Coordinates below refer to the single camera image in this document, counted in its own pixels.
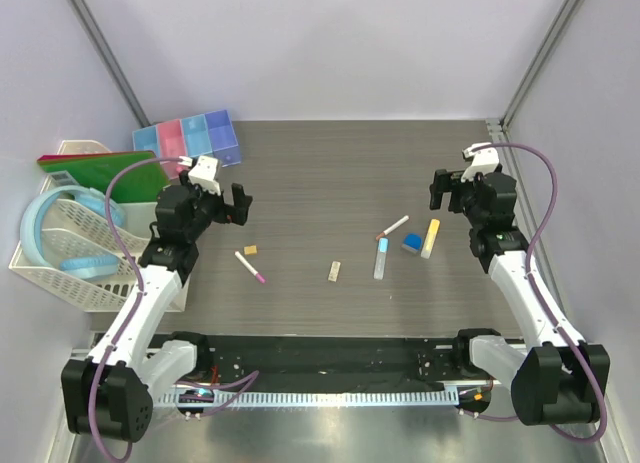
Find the yellow capped white highlighter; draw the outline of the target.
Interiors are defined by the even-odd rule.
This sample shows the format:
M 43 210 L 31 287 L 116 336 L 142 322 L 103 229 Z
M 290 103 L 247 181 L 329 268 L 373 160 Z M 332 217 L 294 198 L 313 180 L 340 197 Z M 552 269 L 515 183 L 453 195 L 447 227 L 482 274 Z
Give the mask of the yellow capped white highlighter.
M 420 253 L 420 256 L 424 259 L 429 259 L 431 257 L 435 240 L 438 235 L 440 228 L 440 220 L 432 219 L 427 228 L 427 233 L 425 235 L 423 247 Z

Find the white pink-tipped marker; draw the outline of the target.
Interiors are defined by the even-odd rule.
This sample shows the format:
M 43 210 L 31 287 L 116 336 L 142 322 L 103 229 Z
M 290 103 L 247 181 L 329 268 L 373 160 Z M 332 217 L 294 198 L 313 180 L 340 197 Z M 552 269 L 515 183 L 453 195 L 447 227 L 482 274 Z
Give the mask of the white pink-tipped marker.
M 239 252 L 235 251 L 234 256 L 236 259 L 247 269 L 247 271 L 261 284 L 266 283 L 266 279 L 258 272 L 258 270 L 245 258 L 245 256 Z

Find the white red-tipped pen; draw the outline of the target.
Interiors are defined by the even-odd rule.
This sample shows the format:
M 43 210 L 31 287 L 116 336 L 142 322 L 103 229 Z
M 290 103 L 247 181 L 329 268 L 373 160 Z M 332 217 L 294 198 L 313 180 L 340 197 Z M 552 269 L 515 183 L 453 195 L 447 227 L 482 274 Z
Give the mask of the white red-tipped pen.
M 391 224 L 390 226 L 388 226 L 387 228 L 385 228 L 382 232 L 380 232 L 377 236 L 376 236 L 376 240 L 379 241 L 382 238 L 387 237 L 390 233 L 394 232 L 395 230 L 397 230 L 399 227 L 401 227 L 402 225 L 404 225 L 405 223 L 407 223 L 410 219 L 409 215 L 404 215 L 401 218 L 399 218 L 397 221 L 395 221 L 393 224 Z

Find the blue grey pencil sharpener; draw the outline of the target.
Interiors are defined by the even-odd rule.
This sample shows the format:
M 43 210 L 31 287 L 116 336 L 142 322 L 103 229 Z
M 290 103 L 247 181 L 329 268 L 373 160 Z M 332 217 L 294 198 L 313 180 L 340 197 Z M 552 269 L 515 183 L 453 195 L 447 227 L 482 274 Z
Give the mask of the blue grey pencil sharpener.
M 418 254 L 422 248 L 421 236 L 415 233 L 408 233 L 403 239 L 401 248 L 412 254 Z

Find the four-colour compartment organizer box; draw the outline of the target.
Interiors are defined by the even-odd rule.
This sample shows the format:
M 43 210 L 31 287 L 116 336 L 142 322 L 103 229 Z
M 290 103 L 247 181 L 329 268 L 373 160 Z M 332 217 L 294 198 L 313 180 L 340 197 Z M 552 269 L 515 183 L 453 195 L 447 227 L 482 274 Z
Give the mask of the four-colour compartment organizer box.
M 217 110 L 158 123 L 132 133 L 136 151 L 157 157 L 211 156 L 223 167 L 238 165 L 242 153 L 228 110 Z

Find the blue capped clear tube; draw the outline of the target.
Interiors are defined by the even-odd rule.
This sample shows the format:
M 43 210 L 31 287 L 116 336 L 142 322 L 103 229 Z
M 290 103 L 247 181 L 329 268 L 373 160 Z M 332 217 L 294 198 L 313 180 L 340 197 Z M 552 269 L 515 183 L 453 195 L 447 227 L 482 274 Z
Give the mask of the blue capped clear tube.
M 386 258 L 388 254 L 388 245 L 389 245 L 389 240 L 386 237 L 381 237 L 378 240 L 374 270 L 373 270 L 373 278 L 375 280 L 382 280 L 384 278 Z

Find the beige rectangular eraser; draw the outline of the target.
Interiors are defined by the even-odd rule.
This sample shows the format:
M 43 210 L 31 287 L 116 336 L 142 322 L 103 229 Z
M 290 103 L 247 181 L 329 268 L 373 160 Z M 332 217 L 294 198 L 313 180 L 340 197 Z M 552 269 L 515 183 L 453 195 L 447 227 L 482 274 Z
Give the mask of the beige rectangular eraser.
M 339 261 L 332 262 L 330 266 L 329 274 L 328 274 L 329 282 L 336 282 L 338 280 L 340 268 L 341 268 L 341 263 Z

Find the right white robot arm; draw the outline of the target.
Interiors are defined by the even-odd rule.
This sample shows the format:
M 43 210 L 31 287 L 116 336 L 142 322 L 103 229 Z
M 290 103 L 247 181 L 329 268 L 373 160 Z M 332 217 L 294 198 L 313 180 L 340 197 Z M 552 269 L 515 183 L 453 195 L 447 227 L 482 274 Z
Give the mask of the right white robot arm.
M 517 419 L 527 425 L 607 423 L 604 393 L 610 358 L 571 325 L 539 275 L 532 245 L 515 224 L 517 182 L 499 170 L 466 178 L 439 169 L 430 185 L 433 210 L 450 197 L 449 211 L 471 225 L 470 248 L 500 289 L 519 325 L 526 353 L 497 333 L 465 330 L 451 354 L 465 378 L 485 371 L 510 391 Z

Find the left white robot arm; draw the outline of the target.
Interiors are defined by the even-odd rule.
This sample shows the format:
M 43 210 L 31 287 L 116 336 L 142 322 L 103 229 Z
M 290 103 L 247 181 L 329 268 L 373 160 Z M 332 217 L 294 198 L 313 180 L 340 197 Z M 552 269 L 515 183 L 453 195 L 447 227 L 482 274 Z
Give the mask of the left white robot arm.
M 238 183 L 231 191 L 232 203 L 191 183 L 168 186 L 158 195 L 151 239 L 138 260 L 138 283 L 89 355 L 69 360 L 62 370 L 71 432 L 135 443 L 160 396 L 184 376 L 200 382 L 211 374 L 213 358 L 202 335 L 176 332 L 154 355 L 147 349 L 195 266 L 197 239 L 213 223 L 246 224 L 253 198 Z

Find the green folder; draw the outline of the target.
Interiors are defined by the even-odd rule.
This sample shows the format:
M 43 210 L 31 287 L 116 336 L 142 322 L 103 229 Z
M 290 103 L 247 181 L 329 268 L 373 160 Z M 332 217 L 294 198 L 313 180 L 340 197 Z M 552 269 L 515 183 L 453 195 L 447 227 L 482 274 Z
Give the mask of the green folder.
M 59 186 L 79 185 L 105 194 L 112 179 L 120 171 L 134 163 L 155 157 L 151 151 L 142 151 L 142 154 L 66 160 L 38 166 Z M 116 203 L 152 202 L 169 183 L 160 163 L 145 164 L 122 176 L 115 184 L 111 198 Z

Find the red folder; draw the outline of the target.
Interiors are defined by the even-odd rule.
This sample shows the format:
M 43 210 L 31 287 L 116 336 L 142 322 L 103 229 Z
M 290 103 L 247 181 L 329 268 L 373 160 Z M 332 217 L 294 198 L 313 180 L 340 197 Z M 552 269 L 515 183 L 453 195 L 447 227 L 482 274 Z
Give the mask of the red folder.
M 39 166 L 46 166 L 49 164 L 53 164 L 60 161 L 66 161 L 66 160 L 73 161 L 73 160 L 82 160 L 87 158 L 102 158 L 102 157 L 123 156 L 123 155 L 133 155 L 133 154 L 142 154 L 142 151 L 43 155 L 36 160 L 36 163 Z

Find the light blue headphones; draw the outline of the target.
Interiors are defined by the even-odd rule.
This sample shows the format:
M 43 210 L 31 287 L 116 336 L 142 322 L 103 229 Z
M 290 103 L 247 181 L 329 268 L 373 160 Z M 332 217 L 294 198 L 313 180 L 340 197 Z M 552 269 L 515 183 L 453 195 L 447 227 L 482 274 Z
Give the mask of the light blue headphones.
M 79 185 L 54 187 L 35 198 L 23 213 L 20 241 L 27 260 L 35 266 L 57 268 L 85 281 L 101 280 L 115 275 L 120 258 L 111 253 L 78 256 L 76 252 L 72 252 L 71 258 L 63 259 L 58 264 L 51 263 L 46 258 L 44 230 L 53 229 L 54 223 L 61 223 L 65 229 L 57 201 L 75 201 L 86 213 L 100 217 L 105 217 L 106 210 L 109 209 L 116 227 L 122 227 L 126 223 L 126 212 L 113 199 L 106 198 L 102 192 Z

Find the white perforated file rack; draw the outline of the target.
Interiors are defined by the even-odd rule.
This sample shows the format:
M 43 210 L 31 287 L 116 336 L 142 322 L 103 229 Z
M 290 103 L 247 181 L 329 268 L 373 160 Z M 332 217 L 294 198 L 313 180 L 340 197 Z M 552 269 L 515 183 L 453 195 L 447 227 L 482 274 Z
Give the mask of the white perforated file rack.
M 94 140 L 63 140 L 56 156 L 111 152 Z M 32 263 L 19 241 L 9 269 L 85 312 L 118 312 L 136 284 L 136 276 L 120 252 L 106 220 L 74 201 L 58 197 L 44 215 L 41 241 L 45 265 Z M 125 225 L 118 229 L 132 256 L 139 257 L 150 237 L 155 204 L 121 204 Z M 115 274 L 83 280 L 61 271 L 71 258 L 118 256 Z

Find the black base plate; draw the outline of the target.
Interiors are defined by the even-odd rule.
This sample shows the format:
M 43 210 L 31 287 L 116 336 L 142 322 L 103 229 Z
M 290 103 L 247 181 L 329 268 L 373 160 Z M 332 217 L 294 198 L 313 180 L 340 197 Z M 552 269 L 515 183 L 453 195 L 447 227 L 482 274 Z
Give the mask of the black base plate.
M 229 384 L 252 372 L 253 391 L 347 393 L 414 391 L 446 382 L 484 381 L 493 374 L 468 354 L 472 333 L 453 338 L 223 336 L 176 331 L 155 335 L 149 347 L 172 340 L 196 348 L 186 374 L 203 383 L 212 376 Z

